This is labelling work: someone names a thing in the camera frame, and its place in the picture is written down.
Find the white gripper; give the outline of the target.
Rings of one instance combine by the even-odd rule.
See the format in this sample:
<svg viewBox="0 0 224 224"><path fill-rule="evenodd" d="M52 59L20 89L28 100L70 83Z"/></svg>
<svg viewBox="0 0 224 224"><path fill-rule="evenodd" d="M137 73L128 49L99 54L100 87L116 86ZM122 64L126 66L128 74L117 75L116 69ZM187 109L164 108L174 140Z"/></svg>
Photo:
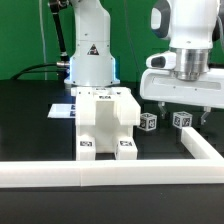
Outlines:
<svg viewBox="0 0 224 224"><path fill-rule="evenodd" d="M200 124L212 108L224 109L224 68L208 67L208 50L173 50L147 58L140 83L145 100L159 101L165 119L165 102L202 106Z"/></svg>

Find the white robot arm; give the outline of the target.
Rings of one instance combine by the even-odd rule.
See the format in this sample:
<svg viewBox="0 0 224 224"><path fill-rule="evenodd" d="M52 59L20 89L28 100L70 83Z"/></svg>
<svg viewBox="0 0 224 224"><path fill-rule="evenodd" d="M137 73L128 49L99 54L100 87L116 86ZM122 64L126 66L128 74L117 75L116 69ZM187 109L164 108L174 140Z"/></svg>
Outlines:
<svg viewBox="0 0 224 224"><path fill-rule="evenodd" d="M110 15L99 0L70 0L75 11L76 51L67 84L117 84L110 54ZM224 0L157 0L153 33L169 50L147 58L140 96L145 100L224 109L224 69L209 66L213 34L224 27Z"/></svg>

